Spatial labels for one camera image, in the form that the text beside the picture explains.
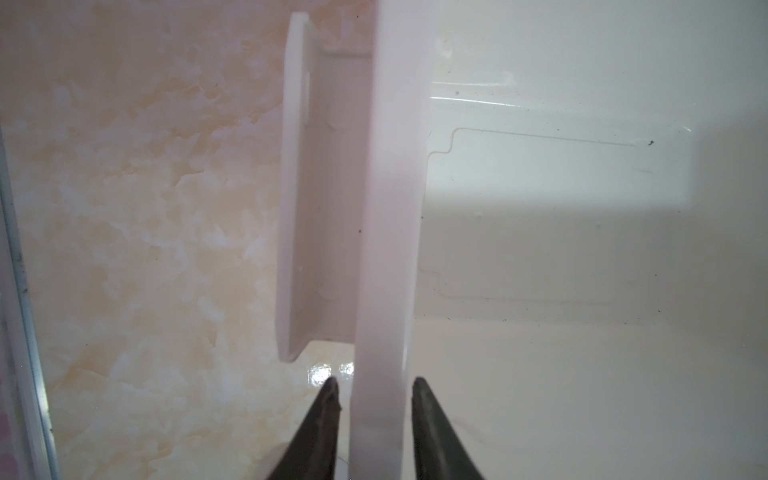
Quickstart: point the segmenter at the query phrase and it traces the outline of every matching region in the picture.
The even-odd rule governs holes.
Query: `marble pattern wall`
[[[340,375],[349,395],[351,347],[276,359],[301,10],[327,44],[369,48],[368,0],[0,2],[0,121],[64,478],[252,478],[315,384]]]

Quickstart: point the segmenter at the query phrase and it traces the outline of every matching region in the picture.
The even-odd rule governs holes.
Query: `pliers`
[[[413,383],[411,419],[417,480],[483,480],[422,377]],[[267,480],[333,480],[339,384],[330,377]]]

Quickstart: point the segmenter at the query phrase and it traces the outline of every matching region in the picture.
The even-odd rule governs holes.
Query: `white plastic bracket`
[[[349,477],[400,478],[426,182],[433,0],[379,0],[373,55],[293,14],[283,93],[276,331],[355,344]]]
[[[283,92],[276,329],[280,359],[354,343],[371,55],[331,51],[291,17]]]

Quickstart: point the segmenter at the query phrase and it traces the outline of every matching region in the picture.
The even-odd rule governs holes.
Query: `glossy white surface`
[[[438,31],[411,374],[481,472],[766,477],[768,5]]]
[[[768,372],[660,319],[424,317],[412,374],[429,379],[486,480],[768,472]],[[403,478],[414,478],[409,452]]]

